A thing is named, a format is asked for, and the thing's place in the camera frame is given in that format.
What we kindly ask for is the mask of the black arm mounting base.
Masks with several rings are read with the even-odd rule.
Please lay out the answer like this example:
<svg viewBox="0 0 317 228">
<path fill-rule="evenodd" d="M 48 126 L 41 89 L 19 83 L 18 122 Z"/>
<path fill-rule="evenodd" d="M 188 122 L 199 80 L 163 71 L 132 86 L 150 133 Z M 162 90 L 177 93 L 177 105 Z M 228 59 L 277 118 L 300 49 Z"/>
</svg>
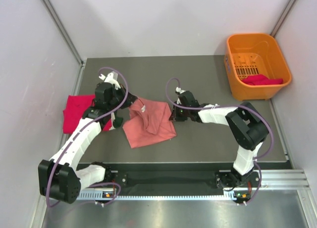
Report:
<svg viewBox="0 0 317 228">
<path fill-rule="evenodd" d="M 122 195 L 220 195 L 224 189 L 256 188 L 260 178 L 252 172 L 237 185 L 229 175 L 230 163 L 111 163 Z"/>
</svg>

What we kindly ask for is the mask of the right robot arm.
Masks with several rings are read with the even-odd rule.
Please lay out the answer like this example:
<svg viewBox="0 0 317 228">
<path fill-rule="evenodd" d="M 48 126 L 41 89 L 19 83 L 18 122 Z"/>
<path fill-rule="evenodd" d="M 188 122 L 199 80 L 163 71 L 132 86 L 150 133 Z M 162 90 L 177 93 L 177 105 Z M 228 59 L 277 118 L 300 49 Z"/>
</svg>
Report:
<svg viewBox="0 0 317 228">
<path fill-rule="evenodd" d="M 178 99 L 173 103 L 171 121 L 190 119 L 197 123 L 225 125 L 231 129 L 238 143 L 238 151 L 229 175 L 236 186 L 247 183 L 258 151 L 270 132 L 253 105 L 249 102 L 226 107 L 199 104 L 190 91 L 177 87 L 175 93 Z"/>
</svg>

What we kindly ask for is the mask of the salmon pink t shirt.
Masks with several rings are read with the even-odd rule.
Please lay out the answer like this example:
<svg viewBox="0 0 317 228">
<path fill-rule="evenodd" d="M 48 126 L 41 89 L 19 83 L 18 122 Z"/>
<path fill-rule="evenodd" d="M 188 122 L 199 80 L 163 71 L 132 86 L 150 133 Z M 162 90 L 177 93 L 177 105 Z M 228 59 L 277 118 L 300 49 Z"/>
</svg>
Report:
<svg viewBox="0 0 317 228">
<path fill-rule="evenodd" d="M 123 130 L 132 149 L 176 137 L 175 127 L 169 120 L 171 110 L 166 102 L 138 98 L 129 107 L 129 116 Z"/>
</svg>

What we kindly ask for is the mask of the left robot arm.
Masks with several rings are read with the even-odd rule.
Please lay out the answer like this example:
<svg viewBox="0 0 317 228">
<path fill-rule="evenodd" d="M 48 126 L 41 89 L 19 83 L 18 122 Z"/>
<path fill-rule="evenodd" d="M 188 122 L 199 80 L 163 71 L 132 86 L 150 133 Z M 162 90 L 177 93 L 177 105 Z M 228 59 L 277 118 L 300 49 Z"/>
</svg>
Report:
<svg viewBox="0 0 317 228">
<path fill-rule="evenodd" d="M 103 187 L 110 185 L 113 176 L 108 165 L 93 162 L 81 170 L 77 166 L 108 123 L 114 129 L 122 124 L 123 120 L 116 118 L 117 110 L 130 107 L 137 99 L 123 85 L 99 83 L 91 104 L 64 146 L 50 160 L 42 160 L 38 165 L 40 195 L 71 204 L 83 189 L 96 183 Z"/>
</svg>

